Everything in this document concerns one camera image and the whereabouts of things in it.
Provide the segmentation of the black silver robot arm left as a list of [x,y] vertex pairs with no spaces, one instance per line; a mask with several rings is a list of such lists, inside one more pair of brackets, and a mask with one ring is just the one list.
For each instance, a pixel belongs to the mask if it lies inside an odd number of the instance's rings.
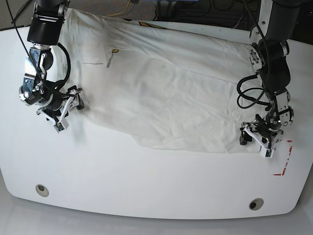
[[256,141],[264,158],[273,157],[283,128],[293,123],[294,111],[286,88],[291,81],[286,57],[290,53],[288,39],[306,3],[305,0],[272,0],[270,12],[260,15],[258,20],[251,19],[255,28],[250,33],[250,61],[255,74],[237,84],[238,98],[251,104],[239,107],[248,109],[258,104],[265,107],[267,114],[264,117],[256,114],[252,122],[242,123],[240,144]]

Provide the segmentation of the black silver robot arm right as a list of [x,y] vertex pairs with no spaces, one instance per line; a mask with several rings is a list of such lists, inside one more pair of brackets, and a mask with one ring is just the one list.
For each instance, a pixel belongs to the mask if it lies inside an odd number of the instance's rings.
[[58,130],[63,103],[145,147],[245,152],[236,84],[252,68],[248,46],[99,17],[37,1],[21,101]]

